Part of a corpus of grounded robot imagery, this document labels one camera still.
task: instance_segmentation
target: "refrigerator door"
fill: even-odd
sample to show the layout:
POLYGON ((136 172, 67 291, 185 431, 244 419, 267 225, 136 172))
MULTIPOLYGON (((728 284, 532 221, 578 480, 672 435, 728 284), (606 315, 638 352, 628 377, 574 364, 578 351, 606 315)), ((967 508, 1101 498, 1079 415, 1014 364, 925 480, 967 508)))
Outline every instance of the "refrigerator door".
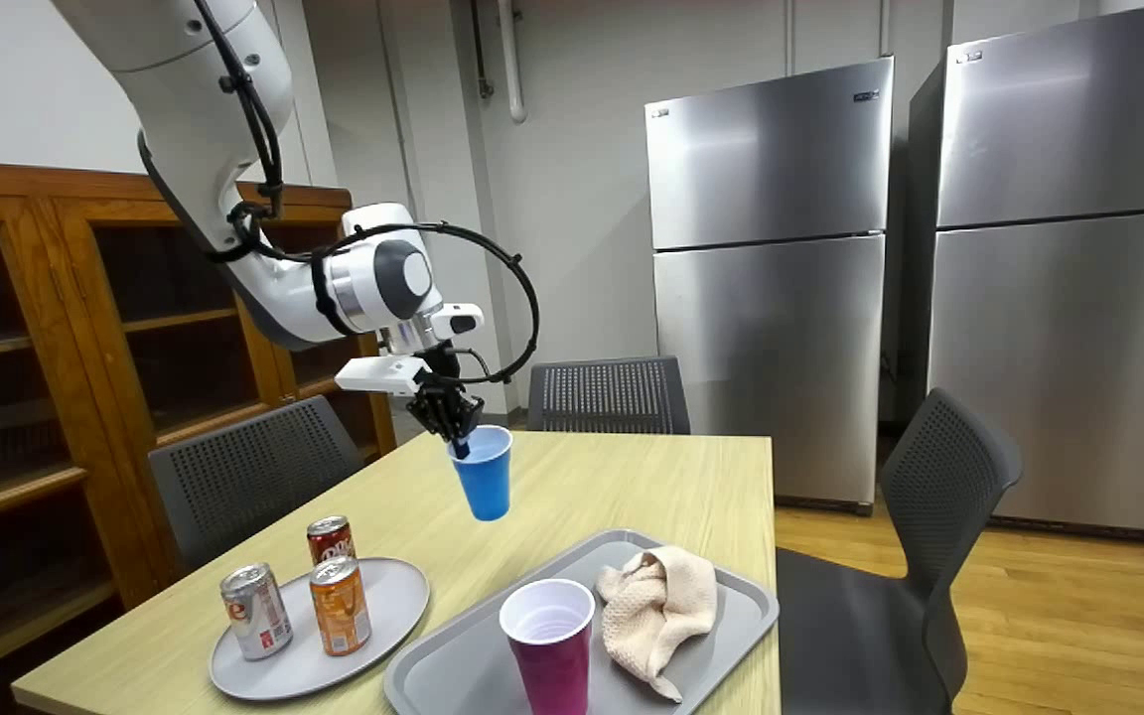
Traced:
POLYGON ((775 491, 873 501, 885 238, 656 253, 695 431, 775 435, 775 491))
POLYGON ((1144 527, 1144 219, 937 235, 928 385, 1022 443, 1006 516, 1144 527))
POLYGON ((892 62, 648 103, 652 241, 762 241, 885 225, 892 62))
POLYGON ((937 225, 1144 210, 1144 12, 950 49, 937 225))

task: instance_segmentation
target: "chair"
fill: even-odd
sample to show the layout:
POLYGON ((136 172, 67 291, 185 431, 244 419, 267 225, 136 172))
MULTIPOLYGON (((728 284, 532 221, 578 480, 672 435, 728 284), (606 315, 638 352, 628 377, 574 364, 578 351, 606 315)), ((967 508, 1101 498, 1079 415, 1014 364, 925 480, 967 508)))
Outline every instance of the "chair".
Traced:
POLYGON ((680 361, 532 364, 529 426, 564 431, 689 431, 680 361))
POLYGON ((965 684, 950 584, 1014 480, 1014 450, 933 389, 881 463, 904 577, 775 556, 787 712, 950 712, 965 684))
POLYGON ((162 443, 146 458, 185 566, 357 472, 365 458, 324 398, 162 443))

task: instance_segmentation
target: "soda can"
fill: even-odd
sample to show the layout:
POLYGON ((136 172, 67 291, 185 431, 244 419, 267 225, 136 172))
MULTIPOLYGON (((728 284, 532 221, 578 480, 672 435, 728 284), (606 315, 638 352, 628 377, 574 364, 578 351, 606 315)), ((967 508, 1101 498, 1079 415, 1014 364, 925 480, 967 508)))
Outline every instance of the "soda can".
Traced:
POLYGON ((242 659, 267 659, 293 638, 281 589, 267 564, 235 566, 219 590, 242 659))
POLYGON ((324 516, 313 521, 304 527, 304 548, 311 548, 311 564, 321 564, 329 556, 357 556, 354 541, 350 541, 350 521, 345 516, 324 516))
POLYGON ((324 656, 357 650, 369 638, 365 578, 354 556, 329 556, 311 570, 324 656))

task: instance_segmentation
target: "wooden table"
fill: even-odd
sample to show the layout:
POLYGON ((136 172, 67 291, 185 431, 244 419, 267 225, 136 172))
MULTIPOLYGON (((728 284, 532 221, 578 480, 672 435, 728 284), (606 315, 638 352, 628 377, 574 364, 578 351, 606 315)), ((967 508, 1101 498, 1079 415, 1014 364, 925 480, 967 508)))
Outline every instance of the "wooden table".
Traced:
MULTIPOLYGON (((251 560, 267 560, 278 578, 304 570, 303 527, 329 513, 350 516, 360 553, 426 570, 432 605, 407 638, 606 527, 681 544, 775 590, 775 498, 762 435, 515 431, 512 513, 491 524, 468 516, 443 443, 418 435, 29 670, 17 678, 17 700, 39 712, 242 712, 205 684, 227 629, 219 578, 251 560)), ((281 712, 386 712, 386 663, 281 712)), ((729 670, 708 712, 779 712, 775 637, 729 670)))

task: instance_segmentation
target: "blue cup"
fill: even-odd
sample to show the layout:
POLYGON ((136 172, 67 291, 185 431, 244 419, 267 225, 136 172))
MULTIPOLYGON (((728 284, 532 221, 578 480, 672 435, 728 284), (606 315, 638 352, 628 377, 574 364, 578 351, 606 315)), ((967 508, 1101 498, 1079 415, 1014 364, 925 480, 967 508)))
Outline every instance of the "blue cup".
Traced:
POLYGON ((468 453, 452 458, 460 491, 477 521, 501 521, 508 513, 508 429, 477 426, 463 435, 468 453))

